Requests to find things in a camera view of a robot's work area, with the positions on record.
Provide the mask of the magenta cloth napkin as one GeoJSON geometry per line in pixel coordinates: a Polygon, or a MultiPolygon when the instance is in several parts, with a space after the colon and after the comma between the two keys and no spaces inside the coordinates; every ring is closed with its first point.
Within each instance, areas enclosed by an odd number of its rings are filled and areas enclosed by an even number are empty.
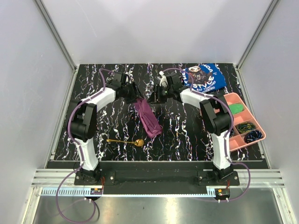
{"type": "Polygon", "coordinates": [[[146,99],[138,98],[134,103],[143,128],[149,138],[154,138],[162,133],[162,127],[159,125],[158,119],[153,113],[146,99]]]}

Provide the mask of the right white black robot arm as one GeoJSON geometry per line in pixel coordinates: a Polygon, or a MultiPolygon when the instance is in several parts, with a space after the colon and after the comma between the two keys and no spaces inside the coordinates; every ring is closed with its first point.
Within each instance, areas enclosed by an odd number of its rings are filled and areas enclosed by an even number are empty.
{"type": "Polygon", "coordinates": [[[213,141],[212,179],[214,183],[223,185],[233,173],[229,155],[229,134],[234,124],[234,118],[225,98],[201,93],[185,86],[178,73],[165,75],[161,71],[160,76],[160,83],[154,86],[148,102],[162,104],[172,98],[200,109],[205,129],[211,134],[213,141]]]}

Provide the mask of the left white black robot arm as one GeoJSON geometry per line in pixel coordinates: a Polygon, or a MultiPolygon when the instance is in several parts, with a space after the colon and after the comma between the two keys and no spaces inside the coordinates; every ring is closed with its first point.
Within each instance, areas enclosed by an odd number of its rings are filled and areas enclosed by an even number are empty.
{"type": "Polygon", "coordinates": [[[97,113],[119,98],[130,104],[142,97],[129,74],[100,69],[100,76],[103,87],[84,99],[72,100],[67,115],[67,132],[75,143],[80,158],[76,173],[91,185],[97,184],[101,179],[100,162],[93,142],[97,131],[97,113]]]}

